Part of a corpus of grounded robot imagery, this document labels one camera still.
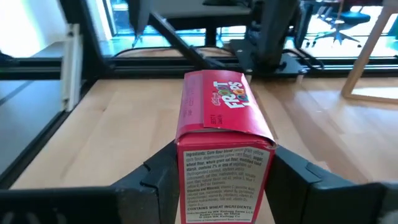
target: froot loops logo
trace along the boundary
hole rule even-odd
[[[249,106],[248,96],[240,82],[213,82],[213,86],[218,90],[218,94],[224,103],[230,108],[244,108]]]

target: nutrition label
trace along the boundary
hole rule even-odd
[[[184,152],[187,223],[251,222],[268,159],[253,147]]]

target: wooden stand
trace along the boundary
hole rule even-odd
[[[354,68],[349,73],[347,81],[341,90],[341,95],[345,98],[355,100],[369,100],[385,103],[398,104],[398,87],[388,88],[362,88],[354,90],[359,78],[361,78],[366,64],[369,62],[370,55],[376,45],[381,33],[386,26],[390,16],[398,12],[398,1],[384,1],[384,7],[374,25],[368,40],[365,43],[358,59],[355,61]]]

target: red cereal box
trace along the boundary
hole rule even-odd
[[[185,74],[175,141],[182,223],[254,223],[276,143],[244,75]]]

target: box flap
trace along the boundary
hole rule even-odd
[[[230,130],[276,143],[242,73],[202,70],[185,75],[176,140],[194,131]]]

